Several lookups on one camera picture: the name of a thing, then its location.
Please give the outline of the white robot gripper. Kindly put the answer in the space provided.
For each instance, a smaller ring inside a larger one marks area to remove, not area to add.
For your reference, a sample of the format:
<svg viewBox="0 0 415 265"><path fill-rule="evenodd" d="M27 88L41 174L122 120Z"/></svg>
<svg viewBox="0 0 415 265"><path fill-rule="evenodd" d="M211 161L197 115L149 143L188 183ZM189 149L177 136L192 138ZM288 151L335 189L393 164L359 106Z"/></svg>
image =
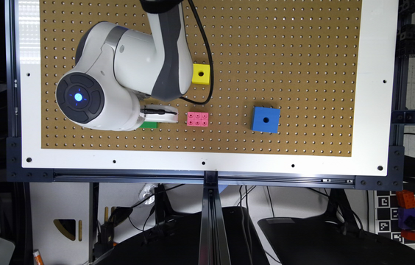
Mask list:
<svg viewBox="0 0 415 265"><path fill-rule="evenodd" d="M178 109L167 105L144 105L141 112L147 122L177 123Z"/></svg>

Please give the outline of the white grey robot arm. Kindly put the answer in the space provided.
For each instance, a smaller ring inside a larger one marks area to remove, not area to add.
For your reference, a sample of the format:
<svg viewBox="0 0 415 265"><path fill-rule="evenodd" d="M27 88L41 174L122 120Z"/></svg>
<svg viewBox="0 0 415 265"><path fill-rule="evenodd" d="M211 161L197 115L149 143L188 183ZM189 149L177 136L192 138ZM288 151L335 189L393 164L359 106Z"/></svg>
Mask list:
<svg viewBox="0 0 415 265"><path fill-rule="evenodd" d="M149 34L99 22L82 37L75 67L57 84L65 117L94 130L130 131L145 121L176 123L168 103L191 86L194 67L181 1L142 1Z"/></svg>

